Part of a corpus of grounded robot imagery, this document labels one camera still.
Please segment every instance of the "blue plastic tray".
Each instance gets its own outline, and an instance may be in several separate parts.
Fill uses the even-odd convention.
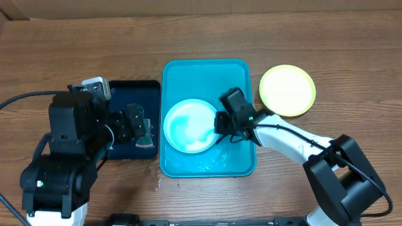
[[[253,101],[250,70],[239,59],[175,60],[163,69],[161,95],[160,166],[171,177],[247,176],[257,164],[256,146],[250,141],[235,144],[229,137],[198,154],[186,154],[170,146],[163,132],[169,109],[186,99],[201,99],[217,110],[222,93],[239,87]]]

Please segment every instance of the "yellow plate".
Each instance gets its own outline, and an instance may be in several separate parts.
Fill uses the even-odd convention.
[[[292,65],[269,69],[259,83],[259,94],[267,108],[281,116],[299,116],[315,100],[315,86],[304,70]]]

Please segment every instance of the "wooden table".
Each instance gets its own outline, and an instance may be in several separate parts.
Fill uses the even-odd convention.
[[[10,21],[0,37],[0,97],[65,90],[96,76],[161,82],[169,61],[193,58],[246,61],[258,109],[265,71],[280,64],[306,70],[316,101],[287,120],[315,134],[353,137],[394,201],[390,216],[364,225],[401,224],[402,11]],[[50,100],[23,99],[0,111],[0,191],[19,210],[19,176],[50,131]],[[301,166],[258,148],[257,168],[243,178],[178,181],[160,171],[158,159],[110,161],[91,189],[87,221],[112,212],[142,219],[270,219],[306,215],[316,205]],[[368,211],[386,207],[381,199]],[[4,207],[0,222],[19,224]]]

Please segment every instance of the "black cable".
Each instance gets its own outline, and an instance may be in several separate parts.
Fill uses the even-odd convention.
[[[7,209],[14,214],[16,218],[24,225],[24,226],[31,226],[31,224],[16,210],[12,204],[0,193],[0,200],[7,207]]]
[[[0,110],[3,107],[5,107],[6,105],[8,105],[8,104],[10,104],[10,103],[12,103],[12,102],[14,102],[16,100],[25,98],[25,97],[33,97],[33,96],[37,96],[37,95],[55,95],[55,94],[59,94],[59,93],[62,93],[62,92],[64,92],[64,91],[41,91],[41,92],[30,92],[30,93],[27,93],[27,94],[21,94],[21,95],[18,95],[16,97],[10,98],[10,99],[4,101],[2,104],[0,104]]]
[[[323,151],[328,152],[329,154],[331,154],[333,157],[337,158],[339,161],[343,162],[344,164],[346,164],[350,169],[352,169],[353,171],[355,171],[356,173],[358,173],[359,175],[361,175],[364,179],[368,180],[372,185],[374,185],[378,191],[385,197],[385,199],[388,202],[388,209],[384,212],[381,213],[366,213],[366,214],[362,214],[361,217],[383,217],[386,216],[388,214],[390,214],[392,212],[393,209],[393,203],[392,203],[392,199],[391,197],[388,195],[388,193],[383,190],[375,181],[373,181],[368,175],[366,175],[365,173],[363,173],[361,170],[359,170],[358,168],[356,168],[352,163],[348,162],[346,159],[344,159],[342,156],[340,156],[339,154],[335,154],[331,151],[328,150],[328,148],[316,143],[314,140],[311,140],[303,135],[301,135],[300,133],[287,128],[285,126],[281,126],[281,125],[269,125],[269,124],[258,124],[258,125],[254,125],[255,127],[271,127],[271,128],[277,128],[277,129],[283,129],[286,130],[296,136],[298,136],[299,138],[301,138],[302,140],[310,143],[312,146],[315,146],[317,148],[322,149]]]
[[[33,152],[32,161],[36,161],[40,159],[43,150],[46,147],[46,144],[52,140],[52,134],[50,132],[43,135],[42,139],[40,139],[38,145],[36,145],[35,151]]]
[[[228,134],[221,136],[220,138],[218,138],[218,140],[216,140],[215,144],[219,144],[227,136],[228,136]]]
[[[103,158],[103,161],[98,165],[98,167],[96,168],[96,171],[99,171],[99,170],[102,168],[103,164],[105,164],[105,162],[106,162],[108,159],[109,159],[109,152],[107,152],[107,153],[105,154],[105,157]]]

